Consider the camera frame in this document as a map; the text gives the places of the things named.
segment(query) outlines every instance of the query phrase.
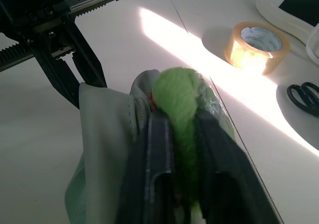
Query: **gray fabric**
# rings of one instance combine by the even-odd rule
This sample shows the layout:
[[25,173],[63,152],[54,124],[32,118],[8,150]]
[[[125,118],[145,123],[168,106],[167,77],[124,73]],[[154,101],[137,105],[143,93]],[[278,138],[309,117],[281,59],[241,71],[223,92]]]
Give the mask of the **gray fabric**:
[[129,95],[80,85],[83,155],[65,194],[71,224],[114,223],[128,145],[148,118],[148,93],[159,71],[145,71]]

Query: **scissors handle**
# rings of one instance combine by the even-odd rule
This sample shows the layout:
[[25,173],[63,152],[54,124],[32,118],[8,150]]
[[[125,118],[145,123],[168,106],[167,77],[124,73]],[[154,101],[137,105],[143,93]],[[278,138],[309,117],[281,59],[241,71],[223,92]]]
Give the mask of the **scissors handle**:
[[[287,94],[290,100],[300,109],[306,111],[307,113],[310,113],[314,116],[319,116],[319,100],[315,96],[314,93],[308,88],[311,87],[316,90],[316,92],[319,90],[319,88],[310,82],[305,82],[302,84],[302,86],[298,85],[291,85],[287,88]],[[297,91],[298,95],[302,99],[302,101],[305,103],[300,103],[293,95],[292,90]]]
[[305,89],[314,105],[319,106],[319,98],[309,89],[309,87],[313,88],[319,94],[319,87],[311,82],[304,82],[301,87]]

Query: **packing tape roll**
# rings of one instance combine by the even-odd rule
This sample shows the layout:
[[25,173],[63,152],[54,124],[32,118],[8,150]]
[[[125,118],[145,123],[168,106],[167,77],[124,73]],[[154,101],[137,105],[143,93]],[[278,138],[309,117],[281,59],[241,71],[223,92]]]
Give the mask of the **packing tape roll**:
[[258,22],[237,24],[225,48],[225,57],[234,67],[255,74],[271,73],[290,50],[285,35]]

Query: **red thread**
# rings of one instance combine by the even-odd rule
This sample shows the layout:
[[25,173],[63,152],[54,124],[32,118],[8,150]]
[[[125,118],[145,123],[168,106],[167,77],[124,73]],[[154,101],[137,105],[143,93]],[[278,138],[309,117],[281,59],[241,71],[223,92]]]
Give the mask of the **red thread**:
[[149,99],[150,99],[150,102],[151,102],[151,108],[152,108],[152,111],[156,111],[158,109],[157,105],[155,104],[155,101],[153,99],[153,95],[152,95],[152,92],[149,92]]

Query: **shoe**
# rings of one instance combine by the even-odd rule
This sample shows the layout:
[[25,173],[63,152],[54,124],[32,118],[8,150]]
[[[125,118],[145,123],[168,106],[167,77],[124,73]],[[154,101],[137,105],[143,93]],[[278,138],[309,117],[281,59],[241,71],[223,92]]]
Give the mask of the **shoe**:
[[257,0],[256,8],[272,25],[303,42],[319,65],[319,0]]

